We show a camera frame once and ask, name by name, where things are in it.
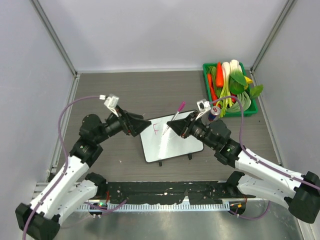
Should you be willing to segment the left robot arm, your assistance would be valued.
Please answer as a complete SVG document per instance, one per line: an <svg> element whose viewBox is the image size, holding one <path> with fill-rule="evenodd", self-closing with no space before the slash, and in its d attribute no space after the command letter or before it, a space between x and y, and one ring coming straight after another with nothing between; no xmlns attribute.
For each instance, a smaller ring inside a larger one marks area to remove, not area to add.
<svg viewBox="0 0 320 240"><path fill-rule="evenodd" d="M82 120L80 138L74 144L65 164L45 189L29 204L21 203L15 210L22 236L35 240L52 240L63 222L82 203L90 198L102 199L107 192L106 179L90 173L77 189L72 187L87 172L103 151L101 143L119 132L133 137L142 133L152 123L142 115L116 107L102 122L95 114Z"/></svg>

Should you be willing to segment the magenta capped white marker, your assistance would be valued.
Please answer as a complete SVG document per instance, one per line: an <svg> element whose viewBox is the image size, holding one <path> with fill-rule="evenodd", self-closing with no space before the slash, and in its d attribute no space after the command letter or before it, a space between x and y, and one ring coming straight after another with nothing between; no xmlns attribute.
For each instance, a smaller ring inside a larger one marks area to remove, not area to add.
<svg viewBox="0 0 320 240"><path fill-rule="evenodd" d="M176 113L173 115L171 121L174 121L174 120L177 118L177 116L179 115L179 113L184 109L185 105L186 105L186 102L185 102L185 101L182 101L182 103L180 104L180 106L179 106L179 108L177 109ZM169 130L169 128L170 128L169 125L167 125L166 128L165 128L165 130L164 130L164 132L163 132L162 134L164 135L164 134Z"/></svg>

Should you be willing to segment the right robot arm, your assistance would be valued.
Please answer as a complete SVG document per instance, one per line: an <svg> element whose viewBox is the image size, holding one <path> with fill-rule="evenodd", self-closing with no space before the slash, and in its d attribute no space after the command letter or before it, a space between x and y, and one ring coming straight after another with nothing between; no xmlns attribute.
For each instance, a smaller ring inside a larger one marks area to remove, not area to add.
<svg viewBox="0 0 320 240"><path fill-rule="evenodd" d="M315 222L320 212L318 175L311 171L302 174L270 162L233 140L222 120L205 125L197 115L195 111L167 125L183 139L196 138L215 151L220 163L235 169L225 186L230 197L243 194L263 198L283 206L305 223Z"/></svg>

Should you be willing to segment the white whiteboard black frame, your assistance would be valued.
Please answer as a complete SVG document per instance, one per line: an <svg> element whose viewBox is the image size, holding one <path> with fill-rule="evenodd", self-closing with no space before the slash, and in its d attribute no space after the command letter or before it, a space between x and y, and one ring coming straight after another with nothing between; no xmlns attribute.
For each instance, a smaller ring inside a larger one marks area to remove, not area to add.
<svg viewBox="0 0 320 240"><path fill-rule="evenodd" d="M140 134L147 163L193 154L204 149L204 144L193 136L183 139L172 129L165 130L167 122L172 118L172 114L153 118L150 120L151 125Z"/></svg>

